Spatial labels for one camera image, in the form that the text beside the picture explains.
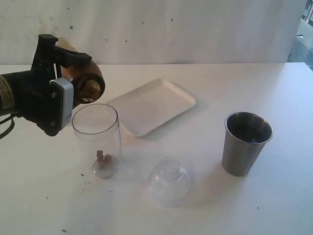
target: plastic lid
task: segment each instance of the plastic lid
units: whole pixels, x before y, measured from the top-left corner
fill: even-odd
[[[159,162],[149,176],[149,190],[163,202],[174,202],[183,198],[190,188],[187,171],[180,167],[176,158],[167,157]]]

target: white plastic tray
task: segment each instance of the white plastic tray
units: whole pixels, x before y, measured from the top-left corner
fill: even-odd
[[[197,104],[194,97],[164,79],[154,80],[108,102],[121,126],[141,137]]]

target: white tabletop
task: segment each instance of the white tabletop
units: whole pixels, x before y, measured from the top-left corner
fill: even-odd
[[[17,119],[0,140],[1,234],[312,234],[313,73],[304,63],[100,68],[107,85],[100,102],[165,78],[198,104],[146,137],[122,130],[125,163],[109,180],[93,175],[70,126],[51,138]],[[0,66],[0,74],[27,69]],[[235,111],[262,116],[274,133],[243,178],[221,166],[224,119]],[[167,156],[192,177],[178,208],[147,193],[150,171]]]

